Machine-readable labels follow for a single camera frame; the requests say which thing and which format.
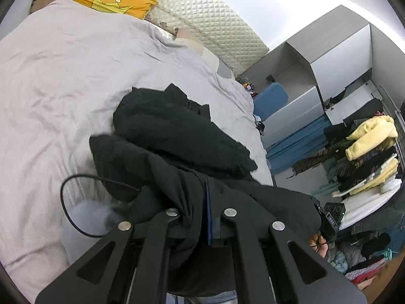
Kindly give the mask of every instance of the black metal bracket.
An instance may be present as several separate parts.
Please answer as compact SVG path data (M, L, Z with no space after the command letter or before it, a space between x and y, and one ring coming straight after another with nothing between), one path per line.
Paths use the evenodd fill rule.
M155 215L140 254L136 247L130 249L134 227L121 222L42 290L35 303L53 303L56 298L58 304L165 303L170 255L167 233L179 218L177 209Z
M232 223L237 244L232 246L238 304L275 304L269 271L259 240L250 220L233 208L225 209L222 218Z

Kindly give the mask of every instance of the gray duvet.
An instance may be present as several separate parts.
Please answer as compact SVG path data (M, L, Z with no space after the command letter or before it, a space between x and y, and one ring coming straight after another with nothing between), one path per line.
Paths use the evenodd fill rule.
M60 0L0 41L0 260L32 303L68 266L59 187L72 173L95 173L89 136L112 131L132 86L170 83L209 104L212 121L249 149L253 177L272 184L250 96L148 22ZM90 180L66 188L67 206L85 198L111 199Z

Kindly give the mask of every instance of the yellow pillow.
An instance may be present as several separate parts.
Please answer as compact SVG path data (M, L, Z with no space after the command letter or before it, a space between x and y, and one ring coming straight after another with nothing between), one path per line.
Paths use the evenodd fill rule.
M127 14L144 19L157 0L73 0L86 7L114 14Z

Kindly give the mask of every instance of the patterned fabric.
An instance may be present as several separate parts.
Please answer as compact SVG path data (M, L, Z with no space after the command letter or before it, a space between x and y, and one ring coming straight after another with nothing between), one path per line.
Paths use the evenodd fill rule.
M73 0L97 11L144 19L157 0Z
M366 161L370 160L373 156L376 156L378 153L382 152L384 149L391 147L392 145L389 146L390 144L391 143L389 143L389 142L383 142L380 146L377 146L376 148L372 149L370 152L367 152L366 154L362 155L357 160L349 161L346 159L347 163L337 171L337 176L341 177L341 178L349 177L356 169L361 167ZM377 168L372 169L370 171L370 173L373 173L376 170L377 170Z
M356 279L352 280L352 284L360 284L360 283L362 283L363 281L368 280L368 279L374 277L378 272L381 271L381 269L382 269L382 267L381 267L381 268L377 268L377 269L375 269L375 270L373 270L373 271L364 273L364 274L362 274L362 275L359 275Z
M319 163L325 162L330 158L336 157L337 159L340 159L344 157L345 149L347 149L352 143L352 141L342 140L332 146L325 147L312 156L294 163L292 165L292 170L295 174L299 174L312 167L317 166Z
M375 269L378 269L378 268L384 266L385 262L386 262L386 260L385 260L385 258L383 258L383 259L379 260L377 263L371 264L367 268L360 269L360 270L355 270L355 271L346 273L345 277L348 280L352 281L352 280L356 279L358 276L360 276L362 274L368 273L370 271L373 271Z

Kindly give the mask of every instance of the black jacket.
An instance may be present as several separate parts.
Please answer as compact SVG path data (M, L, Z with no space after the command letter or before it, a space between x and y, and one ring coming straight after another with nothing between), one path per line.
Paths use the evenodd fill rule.
M208 106L188 100L174 85L165 91L133 89L114 113L115 134L90 138L99 175L142 189L105 184L116 199L134 201L130 222L148 221L171 207L181 211L187 236L172 250L169 291L183 296L235 289L230 250L207 246L207 193L222 200L223 208L238 206L256 232L268 227L260 219L268 213L305 240L320 227L309 196L252 179L256 164L249 151L207 112Z

